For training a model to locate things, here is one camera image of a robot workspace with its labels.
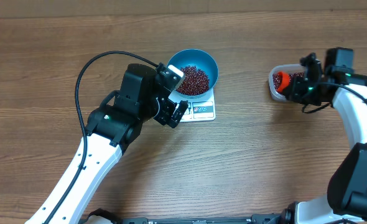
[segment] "wood grain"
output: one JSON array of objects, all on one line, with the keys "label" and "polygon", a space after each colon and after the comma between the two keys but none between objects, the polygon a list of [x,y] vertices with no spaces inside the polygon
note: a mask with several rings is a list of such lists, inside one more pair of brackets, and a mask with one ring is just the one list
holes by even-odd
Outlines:
[{"label": "wood grain", "polygon": [[[85,213],[121,217],[233,217],[280,212],[323,195],[348,154],[338,113],[302,114],[271,100],[276,65],[336,46],[367,75],[367,10],[0,19],[0,223],[36,212],[80,141],[73,88],[107,50],[168,62],[198,48],[218,62],[217,119],[170,129],[147,122]],[[119,89],[123,56],[95,62],[80,87],[86,119]]]},{"label": "wood grain", "polygon": [[367,9],[367,0],[2,0],[0,18]]}]

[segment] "orange object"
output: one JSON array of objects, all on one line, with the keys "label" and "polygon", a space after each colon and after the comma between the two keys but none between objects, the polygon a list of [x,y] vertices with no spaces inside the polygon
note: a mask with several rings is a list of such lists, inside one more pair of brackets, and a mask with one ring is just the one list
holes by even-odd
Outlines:
[{"label": "orange object", "polygon": [[280,75],[282,77],[282,83],[277,89],[277,92],[282,93],[284,88],[288,87],[290,84],[290,76],[288,73],[282,71],[278,72],[277,75]]}]

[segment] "black cable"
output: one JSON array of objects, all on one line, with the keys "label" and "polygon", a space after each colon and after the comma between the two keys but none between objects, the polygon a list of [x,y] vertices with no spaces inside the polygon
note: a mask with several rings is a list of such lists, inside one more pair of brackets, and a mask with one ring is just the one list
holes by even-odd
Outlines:
[{"label": "black cable", "polygon": [[60,198],[59,202],[56,204],[56,206],[53,208],[53,210],[51,211],[51,213],[49,214],[48,218],[45,220],[44,224],[49,224],[49,222],[51,221],[52,217],[55,215],[55,213],[57,212],[57,210],[59,209],[59,207],[61,206],[61,204],[63,203],[63,201],[66,199],[67,195],[69,194],[70,190],[73,188],[74,183],[76,182],[78,176],[80,175],[80,172],[84,166],[85,163],[85,157],[86,157],[86,152],[87,152],[87,137],[86,137],[86,132],[85,132],[85,125],[84,125],[84,121],[83,121],[83,116],[81,115],[81,109],[80,109],[80,104],[78,102],[78,87],[80,86],[80,81],[81,78],[85,72],[85,70],[97,59],[106,56],[106,55],[111,55],[111,54],[122,54],[122,55],[128,55],[134,58],[138,58],[139,60],[142,60],[150,65],[153,65],[155,67],[157,67],[158,65],[154,62],[151,62],[150,60],[143,58],[141,56],[138,56],[136,54],[132,54],[129,52],[124,52],[124,51],[119,51],[119,50],[112,50],[109,52],[104,52],[102,54],[98,54],[97,56],[93,57],[90,61],[88,61],[84,67],[82,68],[80,74],[78,74],[77,77],[77,82],[76,82],[76,87],[75,87],[75,93],[74,93],[74,99],[75,99],[75,103],[76,103],[76,110],[77,110],[77,115],[78,115],[78,120],[80,122],[80,127],[81,127],[81,132],[83,134],[83,142],[84,142],[84,148],[83,148],[83,157],[81,159],[80,165],[78,166],[77,172],[74,175],[72,181],[70,182],[69,186],[67,187],[65,193],[62,195],[62,197]]},{"label": "black cable", "polygon": [[320,110],[322,110],[322,109],[325,109],[325,108],[326,108],[326,107],[328,107],[329,105],[330,105],[330,103],[326,103],[325,105],[320,106],[320,107],[318,107],[318,108],[316,108],[316,109],[314,109],[314,110],[312,110],[312,111],[305,111],[305,109],[306,109],[306,107],[307,107],[308,105],[304,105],[304,106],[302,107],[302,112],[303,112],[303,113],[306,113],[306,114],[310,114],[310,113],[318,112],[318,111],[320,111]]}]

